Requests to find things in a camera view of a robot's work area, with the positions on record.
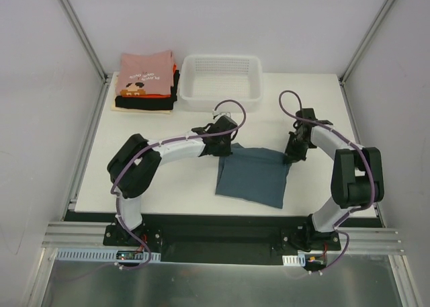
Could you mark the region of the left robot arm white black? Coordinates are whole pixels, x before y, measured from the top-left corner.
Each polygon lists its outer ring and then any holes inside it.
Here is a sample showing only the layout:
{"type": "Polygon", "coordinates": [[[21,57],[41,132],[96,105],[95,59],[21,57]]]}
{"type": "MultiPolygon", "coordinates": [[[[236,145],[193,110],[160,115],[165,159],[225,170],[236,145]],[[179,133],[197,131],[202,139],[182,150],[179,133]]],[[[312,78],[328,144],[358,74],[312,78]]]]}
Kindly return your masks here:
{"type": "Polygon", "coordinates": [[[107,165],[117,197],[117,220],[122,225],[118,236],[128,246],[142,238],[141,201],[157,169],[181,159],[203,156],[227,157],[239,125],[227,115],[218,115],[212,123],[197,127],[182,136],[150,142],[133,134],[107,165]]]}

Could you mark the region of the blue-grey t shirt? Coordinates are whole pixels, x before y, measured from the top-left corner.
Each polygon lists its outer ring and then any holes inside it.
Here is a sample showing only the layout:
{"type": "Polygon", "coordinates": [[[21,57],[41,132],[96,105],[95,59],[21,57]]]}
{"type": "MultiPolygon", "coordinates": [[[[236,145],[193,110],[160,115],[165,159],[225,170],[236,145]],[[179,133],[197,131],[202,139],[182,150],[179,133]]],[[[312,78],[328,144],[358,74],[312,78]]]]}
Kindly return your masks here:
{"type": "Polygon", "coordinates": [[[215,194],[282,209],[290,167],[282,152],[234,143],[219,159],[215,194]]]}

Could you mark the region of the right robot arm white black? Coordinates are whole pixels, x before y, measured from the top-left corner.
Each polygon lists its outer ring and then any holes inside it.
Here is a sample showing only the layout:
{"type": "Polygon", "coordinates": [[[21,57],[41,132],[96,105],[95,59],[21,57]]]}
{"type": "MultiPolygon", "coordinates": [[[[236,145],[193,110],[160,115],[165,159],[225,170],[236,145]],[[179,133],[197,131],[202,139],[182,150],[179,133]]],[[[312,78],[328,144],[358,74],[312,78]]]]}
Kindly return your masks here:
{"type": "Polygon", "coordinates": [[[302,233],[309,249],[324,245],[332,232],[355,212],[365,210],[384,197],[382,158],[375,147],[358,145],[341,135],[328,120],[317,120],[312,108],[292,116],[294,131],[284,151],[284,163],[306,160],[309,149],[319,148],[333,160],[330,198],[310,215],[310,226],[302,233]]]}

